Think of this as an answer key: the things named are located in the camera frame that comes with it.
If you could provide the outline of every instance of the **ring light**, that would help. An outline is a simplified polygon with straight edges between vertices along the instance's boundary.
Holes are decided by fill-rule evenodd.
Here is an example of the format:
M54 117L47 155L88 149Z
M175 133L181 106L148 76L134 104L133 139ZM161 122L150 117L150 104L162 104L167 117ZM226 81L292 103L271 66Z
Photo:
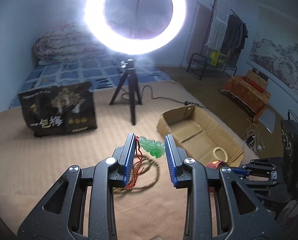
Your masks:
M171 0L173 13L168 27L148 40L128 39L116 33L105 17L106 0L87 0L85 21L94 36L108 48L129 54L144 54L168 44L181 30L187 14L186 0Z

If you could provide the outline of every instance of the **metal screw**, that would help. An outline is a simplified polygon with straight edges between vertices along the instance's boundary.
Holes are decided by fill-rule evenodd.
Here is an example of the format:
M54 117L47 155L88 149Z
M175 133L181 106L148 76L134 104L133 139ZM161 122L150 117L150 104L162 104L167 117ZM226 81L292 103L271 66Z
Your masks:
M185 159L185 163L187 163L187 164L194 164L195 162L196 161L193 158L187 158L187 159Z
M116 158L115 157L106 158L106 163L107 164L113 164L115 162L116 162Z
M231 172L231 168L229 168L229 167L222 167L221 170L224 173L230 173Z
M79 170L79 166L77 166L77 165L73 165L69 168L70 172L77 172L78 170Z

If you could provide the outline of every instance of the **tripod leg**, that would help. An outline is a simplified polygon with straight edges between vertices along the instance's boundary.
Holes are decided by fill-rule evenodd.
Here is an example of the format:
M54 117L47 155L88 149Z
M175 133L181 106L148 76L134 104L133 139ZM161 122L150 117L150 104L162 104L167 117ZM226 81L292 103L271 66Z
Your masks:
M119 85L118 85L118 87L116 88L116 91L114 92L113 97L112 97L111 102L110 102L109 105L113 105L114 100L116 100L116 97L118 96L118 94L119 94L119 92L120 92L120 90L121 90L121 88L122 88L122 86L123 86L125 80L127 79L127 77L128 77L128 74L127 74L127 72L125 72L125 73L122 75L121 79L120 79Z
M140 90L139 90L139 83L138 83L137 75L134 75L134 84L135 84L135 91L136 91L137 97L138 97L138 103L139 103L139 105L142 105L142 99L141 99L141 96L140 96Z
M134 89L135 89L135 79L134 76L129 76L129 94L130 94L130 114L131 114L131 122L133 125L136 124L135 122L135 101L134 101Z

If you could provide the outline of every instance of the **bed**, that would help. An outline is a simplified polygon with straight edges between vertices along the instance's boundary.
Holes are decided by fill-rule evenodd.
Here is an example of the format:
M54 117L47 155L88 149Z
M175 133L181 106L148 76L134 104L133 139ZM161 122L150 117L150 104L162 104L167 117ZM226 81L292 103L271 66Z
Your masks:
M139 83L169 81L171 78L151 65L136 67ZM123 70L118 60L111 55L85 57L67 60L34 68L19 93L51 86L68 86L90 81L91 90L117 87ZM20 106L19 97L12 101L11 107Z
M178 83L149 84L154 96L200 103ZM113 92L114 88L93 93L98 128L71 135L35 138L25 125L20 107L0 113L0 216L13 232L17 232L31 209L69 166L96 165L123 145L130 132L162 141L156 131L161 114L181 106L170 100L152 100L150 91L145 90L143 105L136 107L137 125L132 126L127 102L117 100L116 104L108 105ZM256 158L239 136L210 114L242 146L243 163ZM157 184L144 192L114 196L119 240L146 240L156 235L164 239L183 238L187 192L173 188L165 156L157 161L160 164ZM151 182L154 176L155 170L151 168L139 177L137 185Z

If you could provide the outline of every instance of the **red cord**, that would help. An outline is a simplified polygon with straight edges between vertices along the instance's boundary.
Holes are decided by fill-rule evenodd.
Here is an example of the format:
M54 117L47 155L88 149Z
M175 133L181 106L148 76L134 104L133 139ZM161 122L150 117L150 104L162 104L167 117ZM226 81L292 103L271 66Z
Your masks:
M132 167L132 171L133 171L133 182L132 182L129 186L127 186L127 188L133 188L133 187L135 186L135 183L137 182L137 179L138 179L140 173L141 173L141 172L143 171L143 169L144 169L144 167L143 167L142 170L139 172L139 170L140 170L140 168L141 168L141 165L142 165L143 155L142 155L142 152L140 151L140 143L139 143L139 138L138 138L138 136L136 136L135 140L136 140L136 143L138 144L138 151L139 151L139 153L140 153L140 157L138 156L138 151L137 151L137 146L136 146L136 148L135 148L135 154L136 154L136 156L137 156L137 158L138 158L139 161L137 161L137 162L133 165L133 167ZM137 165L138 163L140 163L140 165L139 165L137 171L135 172L135 167L136 167L136 165Z

